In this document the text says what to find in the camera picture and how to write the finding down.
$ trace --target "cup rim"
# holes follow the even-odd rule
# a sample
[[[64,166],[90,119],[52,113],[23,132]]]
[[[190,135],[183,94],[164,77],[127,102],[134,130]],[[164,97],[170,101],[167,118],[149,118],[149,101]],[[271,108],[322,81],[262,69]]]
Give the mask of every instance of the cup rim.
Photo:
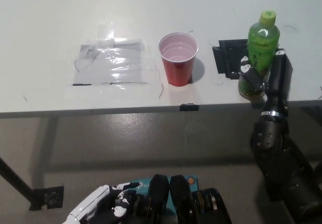
[[[186,59],[186,60],[169,60],[169,59],[165,58],[165,57],[161,54],[161,51],[160,51],[160,44],[161,44],[161,42],[162,42],[165,38],[167,38],[167,37],[169,37],[169,36],[171,36],[171,35],[174,35],[174,34],[184,34],[184,35],[187,35],[187,36],[191,37],[191,38],[196,42],[197,50],[196,50],[196,53],[195,53],[192,57],[190,57],[189,59]],[[167,34],[166,36],[164,36],[164,37],[159,41],[158,49],[159,49],[159,53],[160,53],[160,55],[161,55],[161,57],[162,57],[163,59],[165,59],[165,60],[167,60],[167,61],[170,61],[170,62],[172,62],[172,63],[184,63],[184,62],[187,62],[188,60],[191,60],[191,59],[193,59],[194,57],[196,57],[196,55],[198,54],[198,51],[199,51],[199,43],[198,43],[197,39],[196,39],[195,37],[193,37],[191,34],[188,34],[188,33],[185,33],[185,32],[174,32],[174,33]]]

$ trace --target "green bottle cap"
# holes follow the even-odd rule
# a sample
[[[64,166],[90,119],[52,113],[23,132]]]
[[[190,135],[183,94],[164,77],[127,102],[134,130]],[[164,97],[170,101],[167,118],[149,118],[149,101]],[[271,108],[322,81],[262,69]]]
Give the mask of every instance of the green bottle cap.
[[[276,20],[276,12],[272,10],[262,11],[260,17],[260,23],[273,26]]]

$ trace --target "bottle label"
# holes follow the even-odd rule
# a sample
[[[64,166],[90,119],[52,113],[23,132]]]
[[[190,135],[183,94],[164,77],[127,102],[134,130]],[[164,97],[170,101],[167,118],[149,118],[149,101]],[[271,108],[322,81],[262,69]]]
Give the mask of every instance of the bottle label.
[[[249,35],[248,58],[251,65],[265,76],[274,60],[278,38],[265,39],[256,35]]]

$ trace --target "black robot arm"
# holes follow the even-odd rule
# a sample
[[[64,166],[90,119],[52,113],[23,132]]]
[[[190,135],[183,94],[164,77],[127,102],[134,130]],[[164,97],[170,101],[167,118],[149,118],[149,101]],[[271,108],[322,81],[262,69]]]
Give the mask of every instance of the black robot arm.
[[[287,97],[292,66],[285,51],[277,51],[267,82],[247,57],[242,59],[241,74],[256,91],[267,96],[254,124],[251,148],[271,200],[283,200],[296,223],[322,223],[322,191],[311,165],[289,137]]]

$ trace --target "plastic sheet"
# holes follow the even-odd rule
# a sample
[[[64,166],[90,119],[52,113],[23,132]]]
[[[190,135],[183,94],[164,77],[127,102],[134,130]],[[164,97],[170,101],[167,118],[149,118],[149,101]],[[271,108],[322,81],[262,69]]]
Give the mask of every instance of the plastic sheet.
[[[78,59],[74,61],[74,85],[159,81],[155,61],[144,52],[141,39],[108,38],[114,36],[111,26],[101,26],[98,31],[98,40],[82,45]]]

